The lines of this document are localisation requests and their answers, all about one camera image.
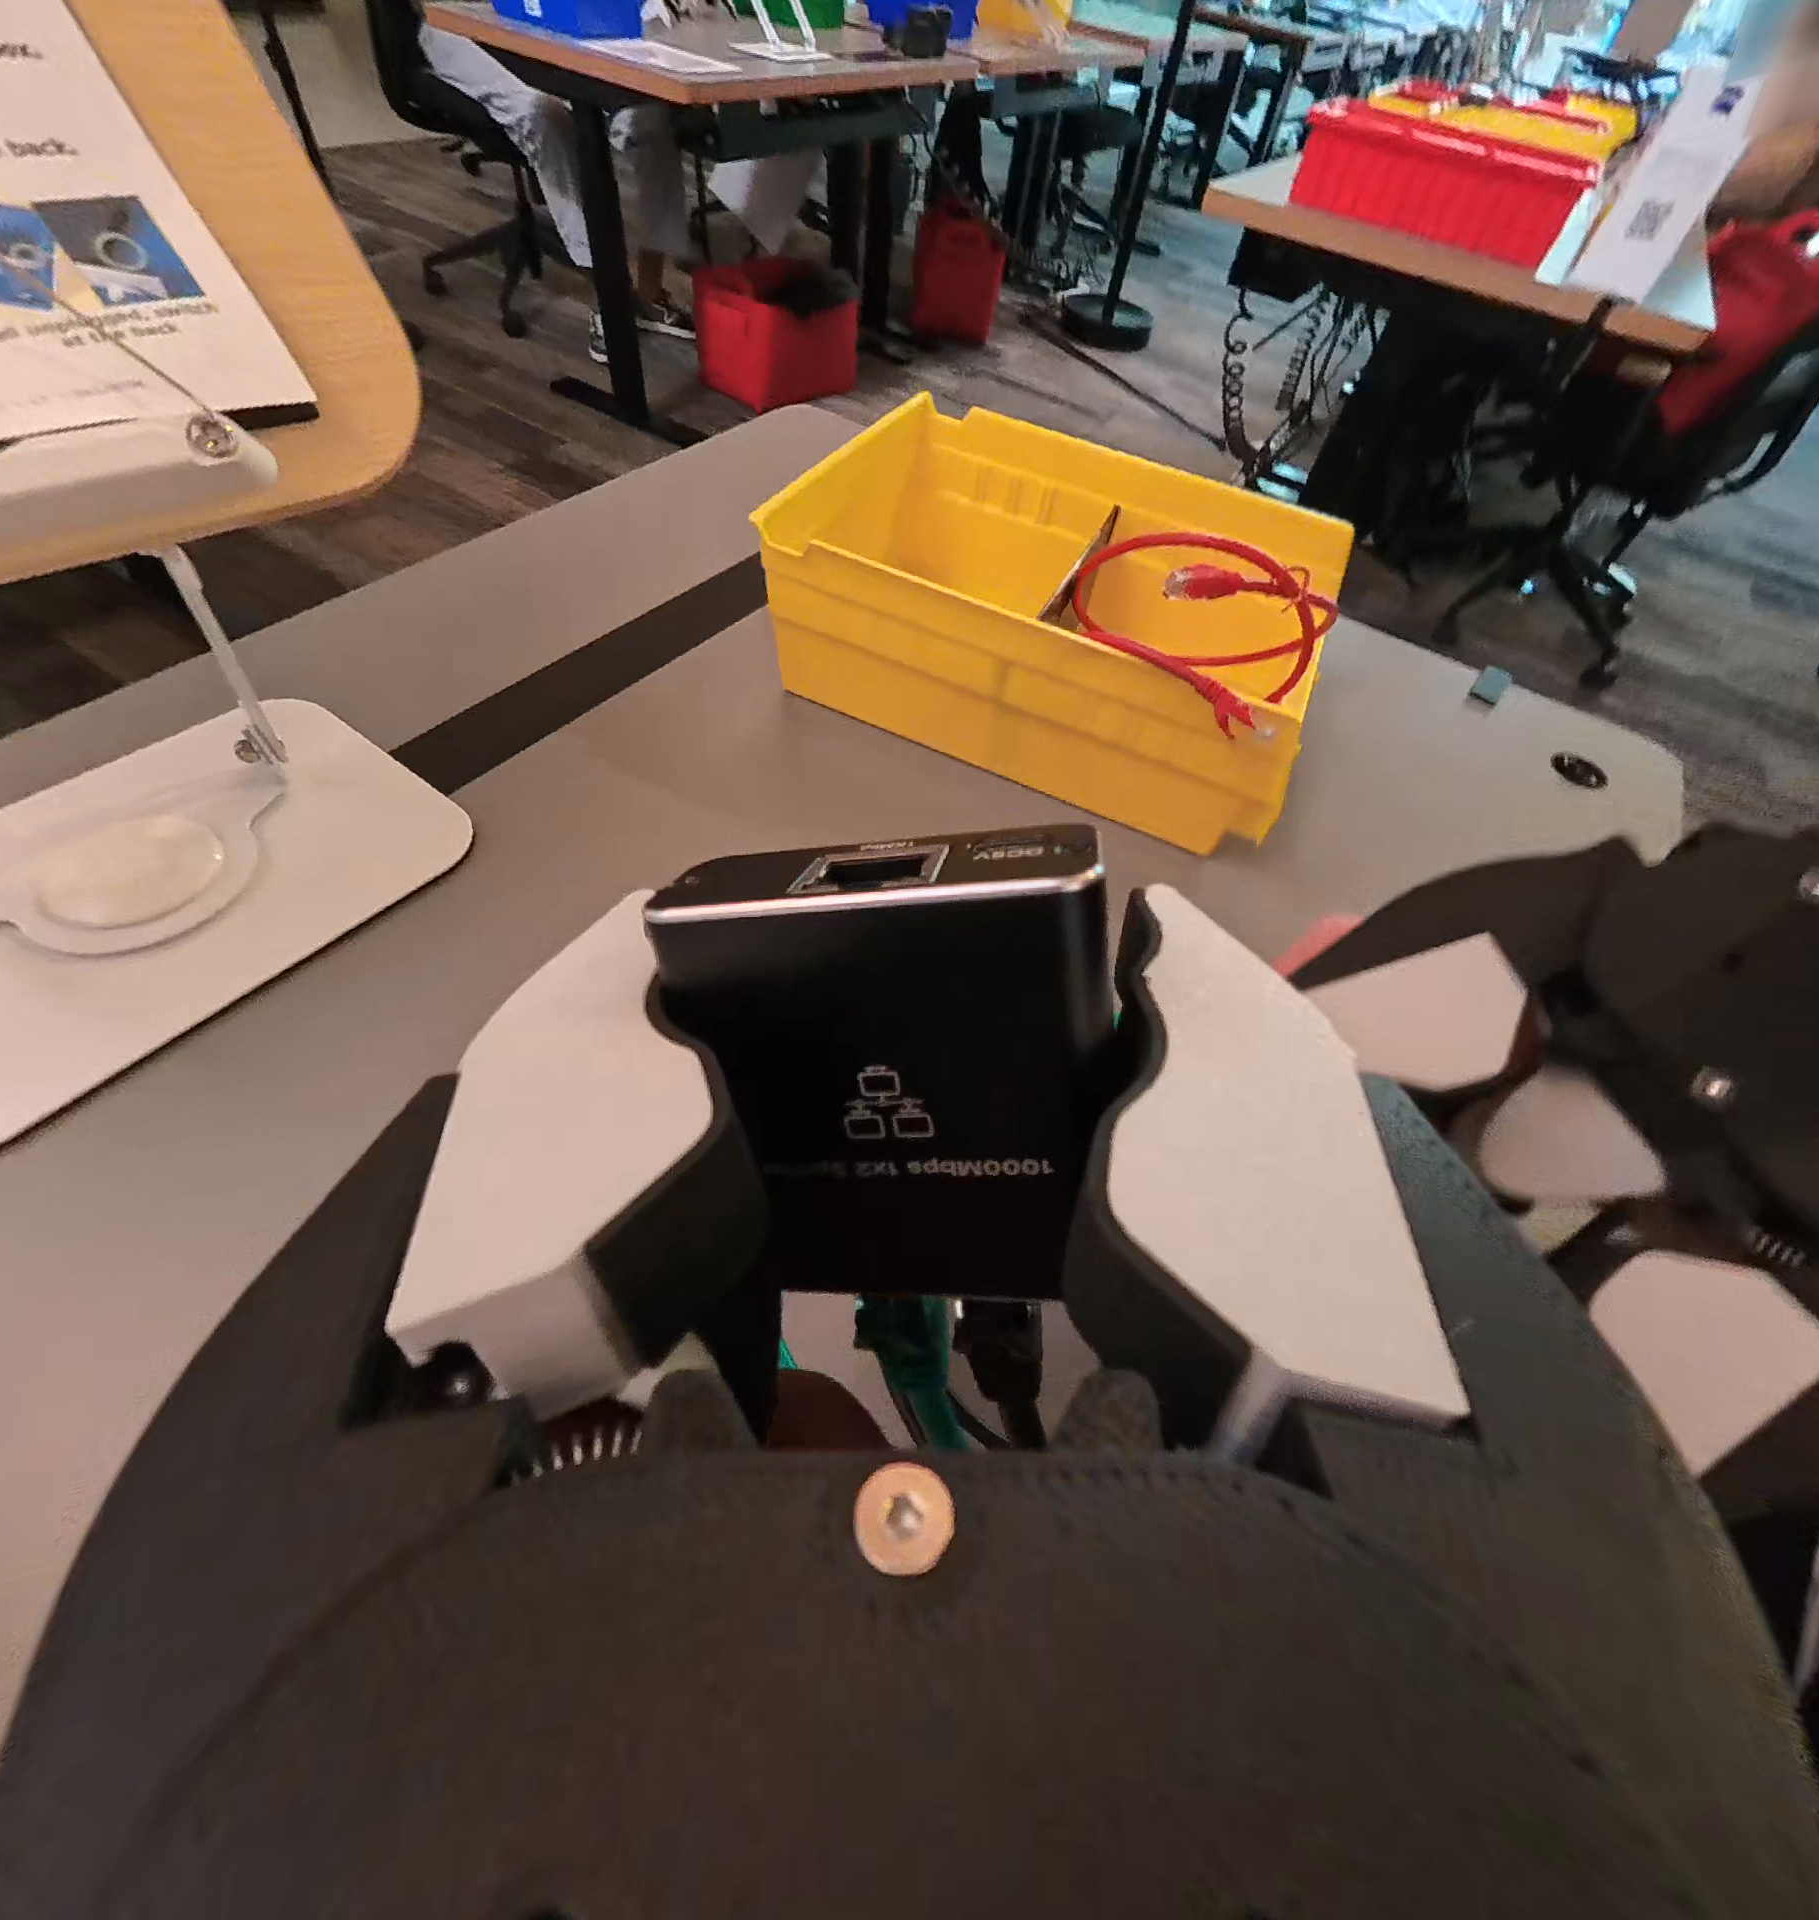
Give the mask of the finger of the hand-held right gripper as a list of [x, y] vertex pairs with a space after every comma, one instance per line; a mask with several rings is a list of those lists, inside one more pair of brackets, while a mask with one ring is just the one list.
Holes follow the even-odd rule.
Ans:
[[1599, 1077], [1551, 1053], [1545, 1009], [1489, 933], [1308, 986], [1306, 996], [1359, 1067], [1409, 1094], [1465, 1103], [1449, 1134], [1499, 1198], [1611, 1204], [1667, 1190], [1665, 1163]]
[[1819, 1315], [1755, 1266], [1641, 1252], [1589, 1317], [1693, 1477], [1819, 1384]]

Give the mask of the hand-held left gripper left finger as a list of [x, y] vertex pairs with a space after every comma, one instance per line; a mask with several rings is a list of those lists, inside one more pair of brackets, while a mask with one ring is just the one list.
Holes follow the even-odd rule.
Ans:
[[464, 1049], [388, 1334], [418, 1366], [462, 1349], [540, 1420], [696, 1340], [766, 1434], [770, 1196], [714, 1049], [666, 1009], [650, 897], [622, 896]]

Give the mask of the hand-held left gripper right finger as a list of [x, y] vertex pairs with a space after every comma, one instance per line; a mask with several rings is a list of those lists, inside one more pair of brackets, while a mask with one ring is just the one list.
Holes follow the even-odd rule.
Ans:
[[1170, 884], [1124, 910], [1118, 1089], [1066, 1309], [1154, 1391], [1168, 1447], [1264, 1447], [1330, 1407], [1445, 1431], [1469, 1398], [1353, 1049]]

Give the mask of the black ethernet splitter box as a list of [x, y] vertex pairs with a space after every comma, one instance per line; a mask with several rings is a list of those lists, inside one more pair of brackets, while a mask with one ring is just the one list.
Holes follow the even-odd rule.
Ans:
[[784, 1292], [1048, 1302], [1114, 1041], [1086, 822], [720, 856], [644, 905]]

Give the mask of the yellow plastic bin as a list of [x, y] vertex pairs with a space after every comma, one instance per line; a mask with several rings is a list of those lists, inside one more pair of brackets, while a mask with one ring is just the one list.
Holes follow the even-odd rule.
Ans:
[[1527, 145], [1599, 166], [1627, 148], [1641, 130], [1635, 105], [1565, 88], [1539, 98], [1519, 98], [1487, 86], [1407, 77], [1373, 90], [1367, 105], [1411, 115], [1441, 131]]
[[[1074, 624], [1042, 622], [1114, 504]], [[752, 520], [802, 700], [1192, 853], [1280, 817], [1346, 520], [932, 395]]]

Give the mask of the white stand with wooden board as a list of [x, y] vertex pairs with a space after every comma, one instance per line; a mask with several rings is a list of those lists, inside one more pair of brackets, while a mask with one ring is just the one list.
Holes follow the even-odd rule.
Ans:
[[162, 566], [228, 687], [0, 808], [0, 1147], [450, 871], [472, 822], [316, 701], [254, 690], [190, 542], [382, 487], [412, 348], [222, 4], [68, 4], [314, 387], [320, 418], [140, 418], [0, 444], [0, 586]]

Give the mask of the black bin divider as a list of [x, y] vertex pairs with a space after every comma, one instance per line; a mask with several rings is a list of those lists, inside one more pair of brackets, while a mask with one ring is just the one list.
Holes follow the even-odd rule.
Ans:
[[1112, 543], [1118, 517], [1120, 517], [1120, 502], [1114, 502], [1108, 514], [1104, 515], [1104, 520], [1100, 522], [1100, 526], [1096, 528], [1096, 531], [1090, 536], [1078, 560], [1066, 568], [1066, 575], [1062, 578], [1058, 588], [1052, 589], [1042, 611], [1038, 614], [1042, 622], [1060, 625], [1068, 618], [1070, 624], [1074, 624], [1072, 600], [1074, 600], [1078, 582], [1088, 572], [1088, 568], [1096, 561], [1096, 556], [1102, 553]]

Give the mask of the red office chair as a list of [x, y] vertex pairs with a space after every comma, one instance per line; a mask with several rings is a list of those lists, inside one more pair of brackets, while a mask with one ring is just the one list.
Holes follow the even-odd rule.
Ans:
[[1465, 536], [1489, 563], [1437, 616], [1435, 643], [1457, 643], [1475, 601], [1545, 580], [1593, 643], [1579, 685], [1611, 687], [1637, 595], [1627, 549], [1651, 522], [1749, 492], [1783, 461], [1819, 407], [1819, 205], [1721, 225], [1705, 263], [1715, 328], [1701, 348], [1669, 360], [1585, 325], [1545, 385], [1485, 433], [1553, 506]]

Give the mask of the wooden table with black legs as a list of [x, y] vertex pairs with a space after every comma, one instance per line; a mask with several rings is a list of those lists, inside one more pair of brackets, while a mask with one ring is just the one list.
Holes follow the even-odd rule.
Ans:
[[480, 44], [522, 81], [572, 108], [582, 167], [586, 234], [608, 350], [600, 376], [562, 376], [552, 392], [620, 420], [672, 448], [704, 433], [658, 411], [634, 324], [634, 275], [610, 115], [664, 105], [682, 115], [682, 136], [716, 161], [786, 152], [828, 155], [830, 254], [860, 275], [860, 334], [886, 346], [896, 248], [898, 149], [932, 131], [944, 92], [972, 86], [980, 66], [964, 44], [912, 60], [868, 28], [842, 28], [818, 56], [776, 60], [738, 17], [684, 20], [658, 37], [586, 40], [514, 22], [484, 4], [426, 4], [442, 31]]
[[1387, 556], [1429, 514], [1419, 482], [1455, 453], [1509, 357], [1569, 377], [1601, 339], [1691, 357], [1715, 328], [1705, 239], [1691, 236], [1649, 295], [1607, 300], [1533, 269], [1296, 203], [1298, 161], [1210, 183], [1204, 209], [1246, 236], [1306, 256], [1310, 279], [1383, 318], [1373, 350], [1306, 472], [1302, 504], [1346, 520]]

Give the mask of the black pole with round base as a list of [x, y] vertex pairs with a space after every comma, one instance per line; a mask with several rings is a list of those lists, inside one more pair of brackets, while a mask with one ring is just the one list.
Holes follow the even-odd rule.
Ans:
[[1146, 306], [1126, 297], [1126, 282], [1138, 249], [1162, 131], [1188, 61], [1188, 41], [1198, 7], [1198, 1], [1180, 1], [1174, 24], [1162, 40], [1158, 90], [1124, 181], [1122, 214], [1114, 221], [1114, 262], [1108, 288], [1102, 295], [1094, 292], [1066, 294], [1062, 324], [1072, 344], [1102, 352], [1140, 352], [1152, 341], [1154, 316]]

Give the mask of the white sign card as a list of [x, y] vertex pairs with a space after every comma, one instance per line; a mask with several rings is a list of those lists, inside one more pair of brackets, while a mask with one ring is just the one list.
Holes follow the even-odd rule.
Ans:
[[1679, 92], [1601, 188], [1579, 198], [1537, 267], [1547, 289], [1607, 302], [1703, 338], [1715, 328], [1709, 205], [1747, 144], [1753, 92]]

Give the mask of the red plastic bin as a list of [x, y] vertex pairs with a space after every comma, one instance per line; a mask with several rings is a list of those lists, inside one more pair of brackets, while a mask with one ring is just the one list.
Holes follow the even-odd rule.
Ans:
[[1312, 109], [1290, 205], [1535, 272], [1599, 181], [1597, 155], [1437, 109]]

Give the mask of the red floor bin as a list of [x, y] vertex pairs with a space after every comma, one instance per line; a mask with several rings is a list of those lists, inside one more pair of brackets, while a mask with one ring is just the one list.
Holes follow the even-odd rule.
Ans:
[[1008, 237], [976, 203], [922, 208], [910, 329], [918, 341], [988, 344], [1008, 269]]
[[786, 254], [692, 277], [700, 382], [764, 415], [858, 385], [860, 289], [848, 272]]

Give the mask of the printed instruction sheet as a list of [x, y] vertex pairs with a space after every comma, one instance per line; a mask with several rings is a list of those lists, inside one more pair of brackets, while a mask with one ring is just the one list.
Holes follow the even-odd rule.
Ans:
[[320, 418], [70, 6], [0, 1], [0, 445], [192, 411]]

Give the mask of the black office chair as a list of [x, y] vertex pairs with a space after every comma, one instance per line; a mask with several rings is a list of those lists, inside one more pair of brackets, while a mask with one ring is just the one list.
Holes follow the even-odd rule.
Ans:
[[570, 262], [536, 173], [478, 102], [430, 72], [418, 41], [418, 30], [426, 24], [422, 4], [366, 1], [364, 12], [378, 84], [394, 113], [418, 131], [456, 140], [484, 164], [504, 166], [514, 190], [512, 217], [424, 256], [424, 289], [442, 297], [446, 267], [494, 254], [502, 275], [500, 324], [510, 338], [520, 339], [528, 334], [528, 322], [516, 307], [522, 282], [540, 277], [548, 259]]

